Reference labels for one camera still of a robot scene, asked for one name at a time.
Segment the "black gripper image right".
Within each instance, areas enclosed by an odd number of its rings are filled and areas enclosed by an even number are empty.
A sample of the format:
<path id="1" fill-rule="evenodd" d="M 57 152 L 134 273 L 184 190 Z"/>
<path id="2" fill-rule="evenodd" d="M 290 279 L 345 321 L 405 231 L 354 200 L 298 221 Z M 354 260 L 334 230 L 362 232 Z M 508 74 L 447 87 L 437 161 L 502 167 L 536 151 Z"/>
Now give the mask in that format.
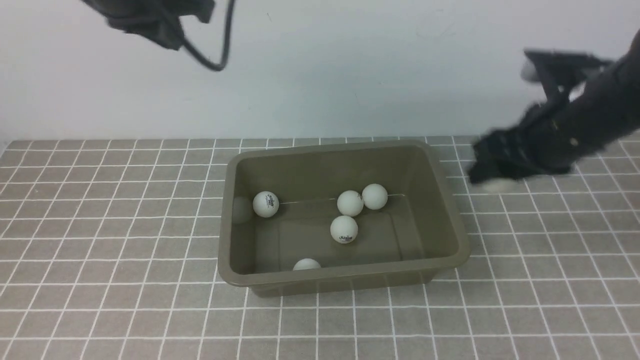
<path id="1" fill-rule="evenodd" d="M 467 168 L 473 185 L 494 180 L 519 182 L 542 175 L 569 173 L 576 157 L 558 132 L 550 128 L 551 117 L 540 107 L 529 107 L 519 123 L 492 129 L 472 144 L 475 159 Z"/>

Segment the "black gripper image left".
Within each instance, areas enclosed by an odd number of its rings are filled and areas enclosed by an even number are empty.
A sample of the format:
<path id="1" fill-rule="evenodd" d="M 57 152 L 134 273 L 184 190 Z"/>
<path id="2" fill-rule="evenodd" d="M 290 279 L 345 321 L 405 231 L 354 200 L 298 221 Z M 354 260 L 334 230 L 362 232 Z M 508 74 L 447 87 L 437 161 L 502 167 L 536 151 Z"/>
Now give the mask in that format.
<path id="1" fill-rule="evenodd" d="M 83 0 L 105 18 L 110 28 L 139 35 L 165 49 L 178 51 L 185 45 L 183 16 L 209 23 L 214 0 Z"/>

